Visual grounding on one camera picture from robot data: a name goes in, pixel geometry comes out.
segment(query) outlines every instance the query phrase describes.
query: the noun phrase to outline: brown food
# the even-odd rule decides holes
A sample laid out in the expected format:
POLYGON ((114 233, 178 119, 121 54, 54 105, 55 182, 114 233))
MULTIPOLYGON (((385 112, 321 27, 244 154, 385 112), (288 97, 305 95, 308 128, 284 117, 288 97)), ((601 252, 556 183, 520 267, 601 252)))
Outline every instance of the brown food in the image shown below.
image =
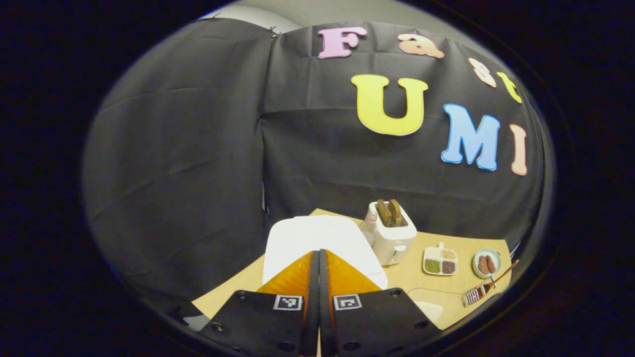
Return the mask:
POLYGON ((489 274, 490 270, 487 267, 487 259, 485 259, 484 255, 481 255, 478 258, 478 269, 481 271, 481 273, 483 274, 489 274))
POLYGON ((491 257, 488 255, 485 257, 485 259, 487 260, 487 268, 490 271, 490 273, 494 273, 496 271, 496 267, 494 266, 494 262, 491 261, 491 257))
POLYGON ((396 199, 388 201, 388 211, 392 215, 390 227, 401 227, 401 208, 396 199))
POLYGON ((443 272, 443 274, 453 274, 454 270, 455 270, 454 262, 444 261, 441 264, 441 271, 443 272))
POLYGON ((379 219, 382 220, 384 227, 390 227, 392 214, 382 199, 377 200, 377 213, 379 213, 379 219))

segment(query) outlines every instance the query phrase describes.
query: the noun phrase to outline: white cutting board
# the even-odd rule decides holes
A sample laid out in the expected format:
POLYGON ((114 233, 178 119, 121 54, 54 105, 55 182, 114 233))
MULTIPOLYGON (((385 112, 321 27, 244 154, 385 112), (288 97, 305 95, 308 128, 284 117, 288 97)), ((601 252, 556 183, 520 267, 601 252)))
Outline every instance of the white cutting board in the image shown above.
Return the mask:
POLYGON ((415 301, 415 304, 421 311, 424 312, 425 317, 427 317, 432 323, 436 323, 443 314, 444 307, 441 305, 431 304, 430 302, 425 301, 415 301))
POLYGON ((328 249, 364 274, 379 288, 388 278, 359 227, 347 217, 300 216, 271 227, 265 251, 262 284, 313 250, 328 249))

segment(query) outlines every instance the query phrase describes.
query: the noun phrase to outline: black fabric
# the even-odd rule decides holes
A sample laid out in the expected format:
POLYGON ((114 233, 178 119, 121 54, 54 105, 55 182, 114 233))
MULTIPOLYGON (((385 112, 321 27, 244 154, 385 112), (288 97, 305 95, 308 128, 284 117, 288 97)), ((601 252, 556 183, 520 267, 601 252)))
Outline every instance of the black fabric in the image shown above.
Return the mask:
POLYGON ((368 203, 395 198, 418 231, 470 238, 506 239, 512 248, 537 212, 543 177, 540 118, 509 69, 443 36, 377 23, 339 23, 283 34, 271 51, 262 131, 265 188, 277 221, 310 214, 315 207, 363 219, 368 203), (318 58, 321 29, 362 26, 368 30, 345 58, 318 58), (420 34, 445 53, 441 59, 407 54, 397 36, 420 34), (467 61, 484 63, 497 80, 490 88, 467 61), (515 102, 495 75, 506 73, 523 104, 515 102), (357 117, 357 88, 351 77, 378 74, 387 115, 406 112, 400 78, 425 81, 424 122, 411 135, 395 137, 365 128, 357 117), (494 172, 476 164, 445 163, 450 121, 444 104, 465 107, 478 128, 484 115, 500 121, 494 172), (514 138, 510 124, 527 132, 526 176, 511 172, 514 138))
POLYGON ((162 311, 191 308, 264 253, 271 224, 315 208, 363 218, 370 201, 395 198, 418 231, 514 247, 542 192, 538 113, 509 69, 425 31, 342 23, 272 39, 239 20, 201 20, 157 44, 105 98, 84 154, 86 214, 105 258, 162 311), (320 29, 355 25, 368 34, 350 57, 318 58, 320 29), (402 33, 432 39, 445 57, 401 51, 402 33), (523 104, 496 75, 496 88, 484 84, 468 57, 505 72, 523 104), (406 111, 398 79, 425 81, 422 127, 403 137, 365 128, 357 74, 389 78, 385 112, 395 118, 406 111), (475 127, 484 115, 500 121, 494 172, 441 160, 448 103, 475 127), (526 176, 510 169, 510 124, 527 132, 526 176))
POLYGON ((259 116, 266 29, 194 22, 105 98, 87 139, 84 200, 106 259, 163 311, 264 251, 259 116))

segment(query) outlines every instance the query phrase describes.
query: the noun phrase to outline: screw hole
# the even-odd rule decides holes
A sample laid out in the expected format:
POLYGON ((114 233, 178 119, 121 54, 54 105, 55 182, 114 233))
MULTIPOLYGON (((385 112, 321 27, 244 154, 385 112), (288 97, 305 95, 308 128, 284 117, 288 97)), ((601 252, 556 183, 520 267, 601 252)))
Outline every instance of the screw hole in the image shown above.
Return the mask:
POLYGON ((346 351, 355 351, 357 349, 359 349, 359 342, 357 341, 350 341, 346 344, 344 344, 344 346, 342 346, 346 351))
POLYGON ((428 321, 421 321, 415 324, 415 328, 425 328, 428 325, 428 321))
POLYGON ((401 351, 402 349, 403 349, 403 346, 395 347, 395 348, 391 349, 390 351, 388 351, 388 354, 392 354, 392 353, 395 353, 395 352, 399 352, 399 351, 401 351))
POLYGON ((211 327, 212 330, 218 331, 218 332, 221 332, 221 331, 225 330, 223 325, 221 325, 221 324, 219 324, 217 322, 210 323, 210 327, 211 327))
POLYGON ((280 348, 283 351, 290 352, 290 351, 293 351, 293 349, 295 349, 295 346, 293 344, 290 344, 289 342, 280 342, 278 344, 278 348, 280 348))

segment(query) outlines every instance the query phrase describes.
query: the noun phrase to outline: blue letter m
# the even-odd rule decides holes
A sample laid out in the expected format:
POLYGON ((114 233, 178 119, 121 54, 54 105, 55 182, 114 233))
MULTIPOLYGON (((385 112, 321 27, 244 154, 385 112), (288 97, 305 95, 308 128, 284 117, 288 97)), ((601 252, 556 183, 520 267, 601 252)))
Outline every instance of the blue letter m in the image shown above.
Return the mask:
POLYGON ((460 146, 463 143, 465 159, 472 164, 476 154, 481 155, 476 160, 476 166, 485 170, 496 170, 496 141, 500 123, 493 116, 486 115, 481 120, 478 130, 465 108, 457 104, 443 106, 450 115, 450 140, 448 149, 441 153, 441 159, 448 163, 458 164, 463 161, 460 146))

